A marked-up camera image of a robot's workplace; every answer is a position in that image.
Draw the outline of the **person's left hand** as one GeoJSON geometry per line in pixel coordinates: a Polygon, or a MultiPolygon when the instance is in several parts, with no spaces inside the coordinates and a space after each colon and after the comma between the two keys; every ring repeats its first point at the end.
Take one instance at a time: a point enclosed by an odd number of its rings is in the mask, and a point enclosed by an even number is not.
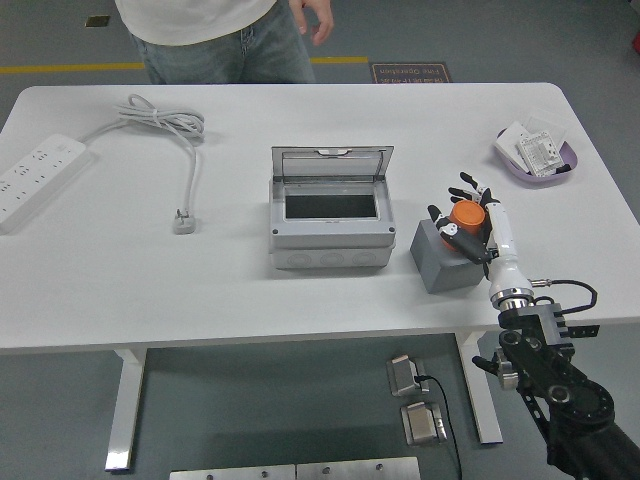
{"type": "Polygon", "coordinates": [[[288,4],[300,35],[308,35],[314,46],[320,46],[329,39],[335,27],[330,0],[289,0],[288,4]],[[309,24],[307,11],[315,16],[314,25],[309,24]]]}

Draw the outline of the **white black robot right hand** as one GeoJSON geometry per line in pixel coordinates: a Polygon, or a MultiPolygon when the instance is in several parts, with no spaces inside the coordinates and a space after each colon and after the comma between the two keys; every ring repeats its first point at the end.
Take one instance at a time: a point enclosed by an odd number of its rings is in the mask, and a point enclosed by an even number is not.
{"type": "Polygon", "coordinates": [[[474,236],[443,215],[435,206],[427,207],[431,220],[442,240],[464,257],[484,268],[490,282],[489,299],[499,311],[522,308],[534,299],[531,281],[521,272],[518,252],[507,212],[493,196],[491,189],[470,174],[460,178],[470,186],[468,190],[451,187],[452,203],[469,200],[485,213],[480,237],[474,236]]]}

